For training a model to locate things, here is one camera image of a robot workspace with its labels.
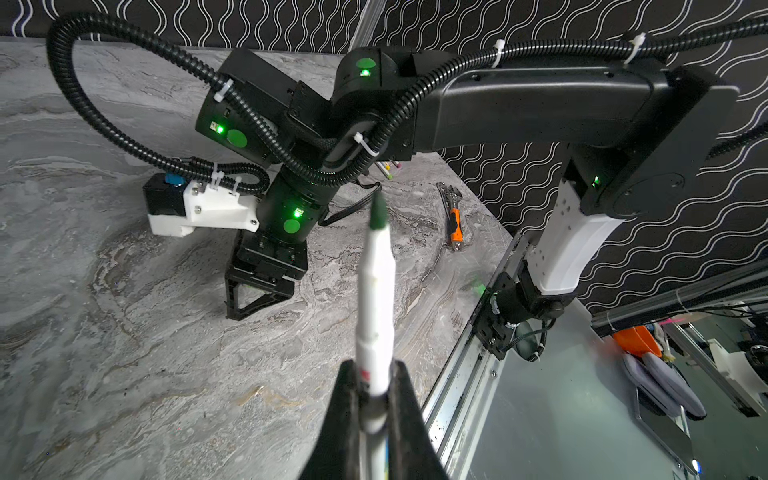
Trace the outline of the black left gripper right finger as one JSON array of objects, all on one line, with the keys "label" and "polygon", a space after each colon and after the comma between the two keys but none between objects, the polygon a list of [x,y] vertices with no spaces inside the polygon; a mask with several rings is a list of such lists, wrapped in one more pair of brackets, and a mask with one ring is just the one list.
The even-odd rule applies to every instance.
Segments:
[{"label": "black left gripper right finger", "polygon": [[404,362],[391,366],[388,391],[390,479],[448,479],[434,450]]}]

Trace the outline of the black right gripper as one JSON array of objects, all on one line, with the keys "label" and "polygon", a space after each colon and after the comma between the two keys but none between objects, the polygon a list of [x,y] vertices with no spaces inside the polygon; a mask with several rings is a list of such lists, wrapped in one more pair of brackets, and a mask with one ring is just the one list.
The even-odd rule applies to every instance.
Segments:
[{"label": "black right gripper", "polygon": [[241,321],[292,298],[295,284],[288,279],[306,274],[307,242],[286,244],[264,232],[240,230],[231,262],[237,268],[225,274],[226,317]]}]

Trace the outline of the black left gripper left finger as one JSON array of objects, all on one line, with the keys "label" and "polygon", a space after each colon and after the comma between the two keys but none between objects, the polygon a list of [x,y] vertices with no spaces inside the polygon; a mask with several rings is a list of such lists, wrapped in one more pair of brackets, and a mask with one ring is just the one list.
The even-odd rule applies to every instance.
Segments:
[{"label": "black left gripper left finger", "polygon": [[319,436],[299,479],[360,479],[357,370],[341,363]]}]

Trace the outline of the white pen green end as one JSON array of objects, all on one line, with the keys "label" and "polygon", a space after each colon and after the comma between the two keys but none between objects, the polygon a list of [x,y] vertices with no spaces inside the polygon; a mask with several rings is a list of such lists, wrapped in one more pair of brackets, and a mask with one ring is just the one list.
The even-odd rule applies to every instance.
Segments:
[{"label": "white pen green end", "polygon": [[368,231],[357,271],[355,331],[359,425],[363,432],[362,477],[389,477],[387,395],[394,355],[396,262],[388,208],[382,192],[373,195]]}]

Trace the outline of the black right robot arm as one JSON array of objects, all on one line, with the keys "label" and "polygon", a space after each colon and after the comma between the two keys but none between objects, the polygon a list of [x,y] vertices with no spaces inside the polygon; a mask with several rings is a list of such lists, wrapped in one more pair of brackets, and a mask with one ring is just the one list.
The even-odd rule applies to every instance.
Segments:
[{"label": "black right robot arm", "polygon": [[[239,228],[225,276],[227,315],[236,321],[291,298],[307,269],[309,232],[333,222],[330,200],[374,162],[480,143],[569,144],[558,193],[565,209],[519,277],[494,289],[473,327],[484,347],[504,359],[527,341],[545,347],[584,266],[622,221],[670,208],[703,162],[766,134],[759,126],[718,142],[737,89],[705,70],[665,65],[671,54],[766,31],[758,17],[672,38],[498,42],[464,55],[358,48],[342,59],[331,99],[248,50],[233,51],[214,69],[103,13],[58,18],[46,48],[75,111],[158,169],[144,188],[151,213],[186,215],[181,196],[197,183],[258,200],[255,223]],[[75,73],[74,45],[86,34],[125,40],[204,82],[209,92],[197,128],[240,161],[220,166],[165,156],[112,124]]]}]

